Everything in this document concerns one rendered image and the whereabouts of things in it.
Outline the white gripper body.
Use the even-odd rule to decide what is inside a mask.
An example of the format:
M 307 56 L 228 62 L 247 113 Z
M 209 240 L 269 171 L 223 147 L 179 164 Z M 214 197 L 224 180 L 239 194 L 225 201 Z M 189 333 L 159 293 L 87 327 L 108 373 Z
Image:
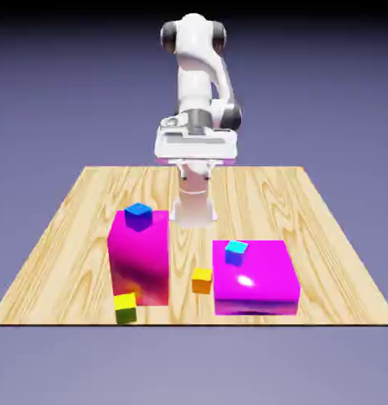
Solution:
M 158 127 L 154 146 L 162 163 L 185 160 L 234 161 L 238 155 L 237 133 L 205 128 L 200 135 L 189 134 L 186 127 Z

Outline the small blue cube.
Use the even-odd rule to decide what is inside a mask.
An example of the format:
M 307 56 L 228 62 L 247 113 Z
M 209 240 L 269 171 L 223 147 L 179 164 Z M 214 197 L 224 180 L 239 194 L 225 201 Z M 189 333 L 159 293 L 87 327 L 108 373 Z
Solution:
M 124 209 L 126 225 L 136 232 L 141 232 L 153 223 L 153 210 L 141 202 Z

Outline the small cyan cube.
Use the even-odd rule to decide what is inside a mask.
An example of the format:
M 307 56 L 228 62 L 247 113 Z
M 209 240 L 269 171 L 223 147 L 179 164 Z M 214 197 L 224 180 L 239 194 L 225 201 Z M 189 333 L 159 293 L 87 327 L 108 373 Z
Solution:
M 225 247 L 225 262 L 237 267 L 243 263 L 248 243 L 239 240 L 230 240 Z

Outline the small orange cube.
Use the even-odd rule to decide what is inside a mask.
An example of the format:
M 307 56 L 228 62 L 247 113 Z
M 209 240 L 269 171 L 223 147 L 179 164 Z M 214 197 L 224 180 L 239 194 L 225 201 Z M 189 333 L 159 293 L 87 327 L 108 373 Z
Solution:
M 212 280 L 211 269 L 195 268 L 192 275 L 192 291 L 197 294 L 210 294 Z

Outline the small yellow cube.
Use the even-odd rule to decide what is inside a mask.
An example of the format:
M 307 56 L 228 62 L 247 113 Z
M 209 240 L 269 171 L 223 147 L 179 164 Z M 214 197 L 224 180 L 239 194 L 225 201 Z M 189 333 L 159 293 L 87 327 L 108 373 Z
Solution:
M 115 318 L 118 325 L 137 321 L 137 302 L 135 293 L 114 296 Z

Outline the tall large magenta box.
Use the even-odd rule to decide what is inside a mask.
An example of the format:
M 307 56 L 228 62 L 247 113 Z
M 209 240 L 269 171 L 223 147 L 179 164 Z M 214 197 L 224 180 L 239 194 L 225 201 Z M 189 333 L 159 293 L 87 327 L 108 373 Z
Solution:
M 114 295 L 135 293 L 137 305 L 167 306 L 169 299 L 169 213 L 153 211 L 152 224 L 140 232 L 116 213 L 107 237 Z

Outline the flat large magenta box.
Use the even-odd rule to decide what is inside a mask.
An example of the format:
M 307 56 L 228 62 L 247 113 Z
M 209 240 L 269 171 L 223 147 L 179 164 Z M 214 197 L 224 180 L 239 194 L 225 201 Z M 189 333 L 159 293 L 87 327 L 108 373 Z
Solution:
M 225 262 L 227 240 L 213 242 L 217 315 L 295 315 L 300 283 L 282 240 L 246 240 L 241 266 Z

